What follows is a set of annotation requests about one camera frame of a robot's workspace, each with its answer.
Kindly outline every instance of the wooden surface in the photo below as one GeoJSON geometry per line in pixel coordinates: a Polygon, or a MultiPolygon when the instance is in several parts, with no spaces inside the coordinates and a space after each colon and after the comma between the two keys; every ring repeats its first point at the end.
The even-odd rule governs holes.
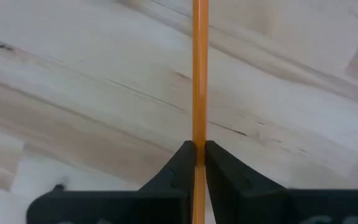
{"type": "MultiPolygon", "coordinates": [[[[210,6],[208,139],[286,187],[358,188],[358,0],[210,6]]],[[[137,189],[191,139],[190,9],[0,0],[0,223],[59,182],[137,189]]]]}

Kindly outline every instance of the orange pencil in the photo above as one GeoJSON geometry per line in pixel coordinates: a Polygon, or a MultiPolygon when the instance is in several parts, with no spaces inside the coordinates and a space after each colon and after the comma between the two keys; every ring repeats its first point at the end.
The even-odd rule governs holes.
{"type": "Polygon", "coordinates": [[[193,0],[193,142],[196,144],[193,224],[205,223],[208,26],[208,0],[193,0]]]}

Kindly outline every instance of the black plastic part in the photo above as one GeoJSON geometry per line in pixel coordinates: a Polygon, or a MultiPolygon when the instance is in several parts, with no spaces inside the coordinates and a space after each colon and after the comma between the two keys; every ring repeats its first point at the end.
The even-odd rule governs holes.
{"type": "Polygon", "coordinates": [[[27,224],[191,223],[195,147],[183,143],[164,168],[138,191],[71,192],[63,185],[34,200],[27,224]]]}
{"type": "Polygon", "coordinates": [[[358,190],[286,189],[213,141],[206,177],[217,224],[358,224],[358,190]]]}

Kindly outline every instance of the black holder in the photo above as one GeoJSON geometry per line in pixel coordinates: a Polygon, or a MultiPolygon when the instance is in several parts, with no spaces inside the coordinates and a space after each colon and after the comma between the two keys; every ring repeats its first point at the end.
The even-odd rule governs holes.
{"type": "MultiPolygon", "coordinates": [[[[195,145],[183,143],[164,168],[138,191],[71,192],[57,185],[34,200],[27,224],[190,224],[195,145]]],[[[286,189],[206,143],[206,178],[217,224],[358,224],[358,190],[286,189]]]]}

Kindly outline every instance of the light wood floor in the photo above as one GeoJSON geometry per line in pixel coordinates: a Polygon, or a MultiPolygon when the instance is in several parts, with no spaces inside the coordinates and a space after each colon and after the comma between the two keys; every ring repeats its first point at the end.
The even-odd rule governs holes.
{"type": "MultiPolygon", "coordinates": [[[[210,5],[208,138],[286,187],[358,189],[358,0],[210,5]]],[[[191,0],[0,0],[0,223],[60,182],[138,189],[190,111],[191,0]]]]}

